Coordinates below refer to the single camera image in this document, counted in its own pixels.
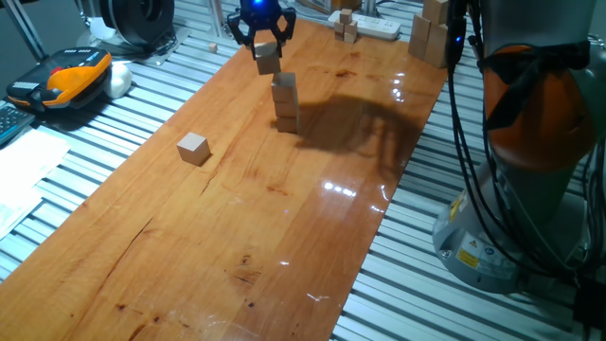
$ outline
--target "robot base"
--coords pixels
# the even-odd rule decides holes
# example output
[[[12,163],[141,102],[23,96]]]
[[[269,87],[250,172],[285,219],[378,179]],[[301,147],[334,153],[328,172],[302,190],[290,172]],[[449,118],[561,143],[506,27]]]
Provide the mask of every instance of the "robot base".
[[[498,212],[490,173],[483,166],[479,170],[480,185],[492,212]],[[583,233],[585,201],[572,194],[564,194],[557,213],[549,224],[540,226],[543,238],[562,260],[569,260],[577,250]],[[494,238],[516,260],[525,260],[517,246],[501,232],[488,214],[484,221]],[[525,230],[531,240],[538,237],[535,230]],[[433,233],[434,248],[444,266],[457,278],[474,288],[496,293],[540,292],[549,290],[554,279],[529,274],[508,260],[490,242],[478,221],[469,193],[464,190],[450,207],[437,217]]]

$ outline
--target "wooden table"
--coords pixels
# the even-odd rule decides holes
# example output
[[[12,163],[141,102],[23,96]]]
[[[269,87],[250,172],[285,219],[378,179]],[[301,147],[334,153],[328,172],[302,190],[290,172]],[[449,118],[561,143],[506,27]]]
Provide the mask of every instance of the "wooden table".
[[[327,339],[446,79],[407,47],[297,21],[299,135],[242,48],[0,285],[0,339]]]

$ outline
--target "yellow sticker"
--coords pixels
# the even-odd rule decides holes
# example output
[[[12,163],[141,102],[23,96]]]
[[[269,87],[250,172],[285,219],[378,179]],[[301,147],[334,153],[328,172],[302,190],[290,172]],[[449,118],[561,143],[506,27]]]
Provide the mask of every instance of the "yellow sticker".
[[[456,257],[462,262],[472,267],[473,269],[477,267],[478,257],[472,255],[471,253],[465,251],[462,248],[458,250],[458,254],[456,254]]]
[[[461,205],[461,197],[456,199],[451,205],[451,221],[455,219],[456,211],[458,210],[458,206]]]

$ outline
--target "metal slatted platform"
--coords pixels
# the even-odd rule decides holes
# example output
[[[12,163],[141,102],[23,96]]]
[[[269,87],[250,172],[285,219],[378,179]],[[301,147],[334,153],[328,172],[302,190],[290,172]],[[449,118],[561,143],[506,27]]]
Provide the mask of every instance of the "metal slatted platform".
[[[233,12],[236,4],[224,2],[223,11]],[[207,34],[211,25],[206,1],[177,0],[175,5],[175,25],[192,33],[166,63],[129,63],[134,89],[126,97],[97,99],[77,115],[61,118],[79,128],[39,128],[67,140],[72,150],[36,186],[43,203],[0,241],[0,282],[239,48]],[[419,11],[421,4],[403,0],[379,7],[383,18],[402,23],[403,41],[409,40]],[[322,18],[308,19],[324,23]],[[218,43],[218,54],[208,52],[211,42]],[[455,90],[478,165],[482,89],[467,47],[456,70]],[[437,259],[431,240],[434,220],[464,188],[453,141],[445,87],[334,328],[334,340],[570,339],[573,288],[560,286],[546,297],[488,294],[460,282]],[[580,194],[579,179],[577,172],[570,192]]]

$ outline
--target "wooden block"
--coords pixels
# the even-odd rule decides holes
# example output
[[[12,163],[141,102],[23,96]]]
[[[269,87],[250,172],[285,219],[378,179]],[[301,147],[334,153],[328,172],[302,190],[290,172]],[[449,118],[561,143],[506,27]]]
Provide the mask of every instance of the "wooden block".
[[[426,49],[427,42],[421,40],[419,37],[410,36],[410,42],[408,43],[408,54],[424,61]]]
[[[281,71],[277,43],[255,44],[255,56],[260,75],[275,74]]]
[[[297,118],[278,117],[276,122],[277,130],[280,133],[297,133]]]
[[[341,23],[341,20],[337,19],[337,21],[334,22],[334,31],[341,34],[345,32],[345,25]]]
[[[446,53],[444,47],[427,45],[425,62],[436,68],[446,67]]]
[[[206,159],[210,156],[210,147],[208,147],[208,140],[204,136],[196,135],[194,133],[187,133],[179,143],[177,143],[177,150],[181,159],[194,166],[201,166]]]
[[[341,14],[339,15],[339,21],[343,25],[351,23],[351,14],[353,14],[353,11],[351,9],[341,9]]]
[[[430,25],[429,39],[427,43],[429,45],[440,45],[442,48],[446,48],[446,39],[448,37],[448,27],[446,25]]]
[[[345,25],[345,31],[344,33],[348,33],[351,35],[357,35],[358,34],[358,22],[356,20],[351,21],[351,23]]]
[[[356,35],[345,33],[345,34],[343,34],[343,41],[346,43],[353,44],[356,42]]]
[[[276,117],[297,118],[299,116],[299,102],[274,102]]]
[[[413,19],[413,30],[411,33],[412,37],[417,37],[421,39],[423,42],[427,42],[429,40],[429,27],[431,22],[421,16],[421,13],[415,14],[415,18]]]
[[[425,0],[423,3],[423,18],[432,22],[432,24],[446,24],[448,0]]]
[[[442,68],[446,66],[446,38],[448,27],[446,25],[431,24],[429,29],[429,41],[425,50],[425,61],[433,67]]]
[[[298,102],[294,73],[280,72],[274,74],[274,79],[272,80],[272,98],[274,102]]]

